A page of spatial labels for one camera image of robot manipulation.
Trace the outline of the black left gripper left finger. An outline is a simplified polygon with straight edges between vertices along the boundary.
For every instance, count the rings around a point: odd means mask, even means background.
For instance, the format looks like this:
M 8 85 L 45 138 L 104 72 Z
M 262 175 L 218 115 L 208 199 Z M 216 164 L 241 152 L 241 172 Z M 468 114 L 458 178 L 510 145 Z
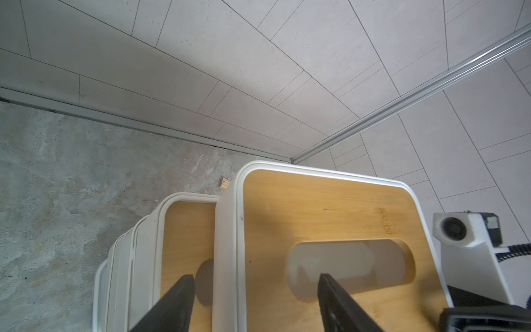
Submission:
M 131 331 L 189 331 L 194 300 L 194 277 L 184 275 Z

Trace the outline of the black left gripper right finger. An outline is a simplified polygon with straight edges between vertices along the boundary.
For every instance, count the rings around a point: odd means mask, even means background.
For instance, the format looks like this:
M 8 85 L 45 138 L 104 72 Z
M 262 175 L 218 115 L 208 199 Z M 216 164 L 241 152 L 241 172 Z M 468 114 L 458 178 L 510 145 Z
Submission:
M 383 332 L 330 274 L 319 276 L 317 297 L 325 331 Z

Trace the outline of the grey lid tissue box front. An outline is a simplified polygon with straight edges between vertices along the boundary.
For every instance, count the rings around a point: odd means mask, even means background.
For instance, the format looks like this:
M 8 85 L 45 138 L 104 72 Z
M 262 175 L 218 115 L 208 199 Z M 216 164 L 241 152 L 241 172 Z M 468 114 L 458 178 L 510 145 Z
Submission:
M 143 217 L 133 228 L 117 238 L 109 250 L 109 296 L 106 331 L 129 330 L 129 298 L 135 257 L 135 239 Z

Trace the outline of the grey lid tissue box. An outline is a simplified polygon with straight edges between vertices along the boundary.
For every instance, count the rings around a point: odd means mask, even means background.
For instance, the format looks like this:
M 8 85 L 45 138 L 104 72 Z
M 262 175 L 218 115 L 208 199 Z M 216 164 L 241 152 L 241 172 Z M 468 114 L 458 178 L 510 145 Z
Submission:
M 129 330 L 129 298 L 135 257 L 135 239 L 143 217 L 133 228 L 117 238 L 109 250 L 109 296 L 106 331 Z
M 92 331 L 105 331 L 106 329 L 106 299 L 108 295 L 107 260 L 103 261 L 95 274 L 93 291 Z

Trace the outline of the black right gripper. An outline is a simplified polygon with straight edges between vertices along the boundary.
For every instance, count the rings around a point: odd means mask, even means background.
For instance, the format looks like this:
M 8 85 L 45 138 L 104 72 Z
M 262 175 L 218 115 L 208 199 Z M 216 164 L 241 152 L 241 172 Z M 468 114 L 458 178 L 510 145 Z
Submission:
M 454 307 L 440 315 L 440 331 L 529 331 L 530 301 L 511 305 L 453 286 L 448 287 Z

